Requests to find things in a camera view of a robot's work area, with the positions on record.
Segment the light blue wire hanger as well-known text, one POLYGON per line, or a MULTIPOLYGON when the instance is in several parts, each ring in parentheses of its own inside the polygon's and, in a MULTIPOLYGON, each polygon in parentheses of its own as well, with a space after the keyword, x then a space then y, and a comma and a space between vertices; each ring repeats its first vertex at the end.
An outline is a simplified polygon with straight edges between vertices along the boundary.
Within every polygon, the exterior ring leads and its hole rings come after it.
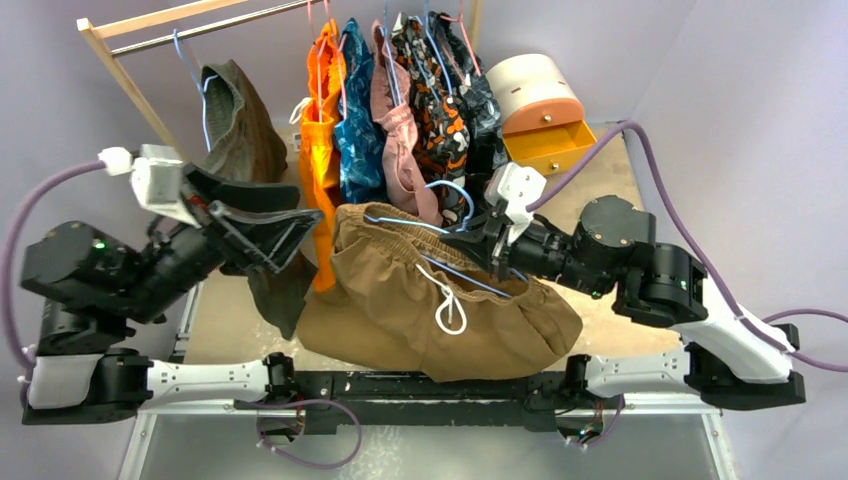
MULTIPOLYGON (((448 229, 445 229, 445 228, 430 225, 428 223, 411 221, 411 220, 403 220, 403 219, 392 218, 392 217, 373 217, 371 215, 365 214, 364 218, 369 223, 374 223, 374 224, 389 223, 389 224, 397 224, 397 225, 415 226, 415 227, 420 227, 420 228, 424 228, 424 229, 427 229, 427 230, 431 230, 431 231, 434 231, 434 232, 439 233, 439 234, 468 232, 470 222, 471 222, 471 220, 474 216, 474 213, 475 213, 475 203, 474 203, 474 200, 472 199, 471 195, 462 186, 459 186, 456 183, 451 182, 451 181, 447 181, 447 180, 436 180, 436 181, 430 182, 430 183, 425 185, 425 187, 427 189, 433 189, 434 187, 437 187, 437 186, 443 186, 443 187, 450 188, 450 189, 456 191, 462 198, 465 199, 465 201, 467 203, 468 213, 462 218, 459 226, 454 230, 448 230, 448 229)), ((443 270, 446 270, 449 273, 453 273, 454 275, 459 276, 459 277, 469 281, 470 283, 472 283, 472 284, 474 284, 478 287, 481 287, 482 289, 484 289, 486 291, 489 291, 490 293, 496 294, 496 295, 504 297, 504 298, 510 298, 511 297, 510 294, 508 294, 508 293, 506 293, 502 290, 488 286, 488 285, 486 285, 486 284, 484 284, 480 281, 473 280, 471 277, 468 277, 464 274, 460 274, 458 270, 455 270, 453 267, 449 267, 446 263, 443 263, 443 262, 437 261, 437 260, 432 260, 429 257, 427 257, 427 260, 431 264, 436 265, 437 267, 442 268, 443 270)))

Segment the tan brown shorts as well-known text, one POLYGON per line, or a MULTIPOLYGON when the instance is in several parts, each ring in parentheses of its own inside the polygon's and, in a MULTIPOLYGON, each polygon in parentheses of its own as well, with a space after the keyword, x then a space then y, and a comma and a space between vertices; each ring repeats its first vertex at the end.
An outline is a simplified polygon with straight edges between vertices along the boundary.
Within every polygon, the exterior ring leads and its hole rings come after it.
POLYGON ((296 327, 312 352, 437 382, 506 380, 554 365, 578 342, 582 319, 550 286, 491 279, 391 205, 345 204, 334 222, 335 282, 308 296, 296 327))

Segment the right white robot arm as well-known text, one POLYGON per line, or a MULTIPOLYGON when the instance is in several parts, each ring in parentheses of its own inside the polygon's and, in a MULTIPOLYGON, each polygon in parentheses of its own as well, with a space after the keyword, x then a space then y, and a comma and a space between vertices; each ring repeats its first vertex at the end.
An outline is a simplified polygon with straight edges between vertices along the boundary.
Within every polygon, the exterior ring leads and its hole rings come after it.
POLYGON ((681 346, 654 356, 569 360, 561 392, 573 406, 637 392, 693 394, 735 411, 804 403, 804 379, 788 355, 799 343, 797 328, 770 328, 758 338, 729 308, 709 310, 715 288, 706 267, 658 242, 655 225, 652 214, 607 195, 584 206, 572 233, 539 215, 516 233, 499 205, 441 239, 497 279, 521 273, 594 299, 612 295, 615 314, 682 337, 681 346))

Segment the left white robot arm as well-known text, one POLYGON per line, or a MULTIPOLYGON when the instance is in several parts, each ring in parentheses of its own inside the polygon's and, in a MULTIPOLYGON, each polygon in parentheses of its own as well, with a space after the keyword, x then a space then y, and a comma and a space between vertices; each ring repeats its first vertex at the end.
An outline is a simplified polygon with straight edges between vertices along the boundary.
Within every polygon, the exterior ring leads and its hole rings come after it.
POLYGON ((298 382, 282 354, 181 366, 123 341, 136 324, 163 323, 173 303, 223 265, 283 272, 323 213, 300 208, 294 186, 230 181, 178 161, 139 158, 130 182, 140 205, 176 220, 171 231, 135 250, 68 221, 25 251, 20 285, 45 305, 26 359, 23 423, 104 424, 199 400, 292 405, 298 382))

